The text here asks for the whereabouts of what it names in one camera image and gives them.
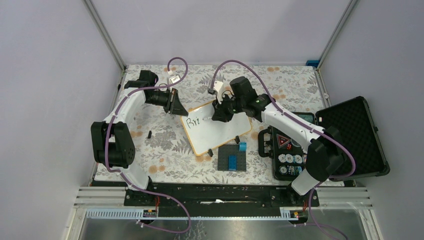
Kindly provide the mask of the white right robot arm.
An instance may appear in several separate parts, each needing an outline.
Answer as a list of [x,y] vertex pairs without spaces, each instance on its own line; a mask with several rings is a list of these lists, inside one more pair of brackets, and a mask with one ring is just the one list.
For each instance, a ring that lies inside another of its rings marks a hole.
[[244,76],[233,79],[230,87],[232,95],[227,95],[222,87],[215,87],[215,82],[211,81],[207,92],[215,96],[212,120],[227,123],[233,115],[245,113],[300,144],[307,155],[305,169],[291,182],[292,189],[287,191],[286,198],[293,206],[301,205],[311,189],[329,179],[344,163],[346,158],[339,131],[305,121],[276,103],[268,93],[257,94]]

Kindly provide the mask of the yellow framed whiteboard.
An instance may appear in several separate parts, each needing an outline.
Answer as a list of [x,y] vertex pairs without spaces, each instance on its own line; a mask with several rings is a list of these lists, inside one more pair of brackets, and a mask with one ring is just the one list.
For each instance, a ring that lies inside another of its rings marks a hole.
[[196,156],[204,155],[209,149],[214,150],[236,136],[242,136],[253,129],[249,117],[244,113],[236,113],[229,122],[203,120],[212,117],[214,109],[212,101],[188,111],[188,116],[182,116],[180,121],[188,141]]

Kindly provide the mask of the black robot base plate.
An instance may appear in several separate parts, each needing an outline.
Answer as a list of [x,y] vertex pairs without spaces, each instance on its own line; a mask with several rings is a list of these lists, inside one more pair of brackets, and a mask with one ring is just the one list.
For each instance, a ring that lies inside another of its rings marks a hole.
[[281,208],[302,210],[307,195],[287,186],[150,183],[159,196],[125,191],[124,206],[152,207],[159,217],[279,217]]

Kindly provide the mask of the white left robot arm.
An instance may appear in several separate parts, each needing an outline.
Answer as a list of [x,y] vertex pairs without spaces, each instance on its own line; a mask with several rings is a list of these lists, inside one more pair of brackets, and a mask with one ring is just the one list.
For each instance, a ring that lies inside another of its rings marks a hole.
[[148,174],[132,165],[136,147],[129,127],[145,104],[163,107],[167,114],[188,116],[175,88],[183,79],[170,71],[167,84],[158,85],[157,74],[141,70],[137,80],[129,80],[124,85],[123,97],[112,112],[90,127],[94,160],[108,172],[119,175],[129,189],[137,191],[135,197],[144,206],[154,202],[155,192],[148,187],[151,182]]

